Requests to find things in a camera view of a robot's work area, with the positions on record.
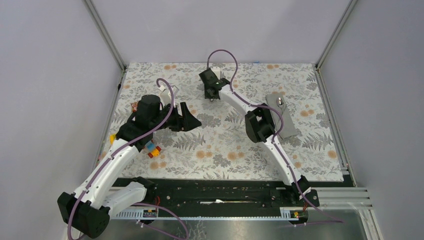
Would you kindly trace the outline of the grey cloth napkin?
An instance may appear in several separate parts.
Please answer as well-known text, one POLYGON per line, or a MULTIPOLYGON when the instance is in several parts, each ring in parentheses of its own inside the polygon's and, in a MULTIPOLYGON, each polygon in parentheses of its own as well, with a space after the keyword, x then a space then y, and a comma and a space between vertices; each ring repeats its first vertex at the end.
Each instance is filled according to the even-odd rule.
POLYGON ((284 99, 282 93, 271 93, 267 94, 265 97, 266 103, 269 107, 275 109, 277 112, 270 111, 272 114, 272 119, 275 124, 275 130, 278 131, 281 127, 281 131, 278 133, 279 137, 282 139, 287 139, 298 135, 297 129, 295 128, 294 122, 291 118, 288 104, 284 99), (277 98, 281 97, 286 105, 286 108, 279 108, 277 104, 277 98))

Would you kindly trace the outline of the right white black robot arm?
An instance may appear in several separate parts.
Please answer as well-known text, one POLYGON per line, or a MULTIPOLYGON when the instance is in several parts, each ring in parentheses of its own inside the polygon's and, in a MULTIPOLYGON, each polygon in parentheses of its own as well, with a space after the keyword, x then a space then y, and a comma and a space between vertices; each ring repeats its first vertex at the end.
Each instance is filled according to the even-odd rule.
POLYGON ((244 114, 245 131, 248 138, 259 143, 272 158, 282 174, 282 181, 292 189, 287 191, 287 201, 293 206, 306 202, 310 207, 314 204, 309 200, 312 197, 312 187, 290 161, 279 142, 275 130, 275 123, 271 112, 276 110, 265 103, 251 103, 243 95, 234 91, 232 83, 225 78, 219 79, 211 68, 199 74, 204 85, 206 99, 220 99, 244 114))

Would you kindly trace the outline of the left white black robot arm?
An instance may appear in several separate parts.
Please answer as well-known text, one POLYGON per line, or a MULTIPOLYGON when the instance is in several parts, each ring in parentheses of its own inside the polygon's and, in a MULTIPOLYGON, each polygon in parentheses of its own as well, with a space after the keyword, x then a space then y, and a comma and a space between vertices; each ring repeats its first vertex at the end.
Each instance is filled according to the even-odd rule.
POLYGON ((201 125, 185 102, 176 107, 172 99, 163 101, 157 95, 144 95, 119 128, 95 170, 72 193, 63 192, 58 197, 61 217, 68 226, 68 238, 72 238, 72 230, 76 229, 95 239, 104 232, 112 216, 137 202, 144 206, 152 204, 155 192, 150 188, 151 183, 143 178, 137 178, 112 195, 108 192, 129 161, 152 140, 155 131, 188 132, 201 125))

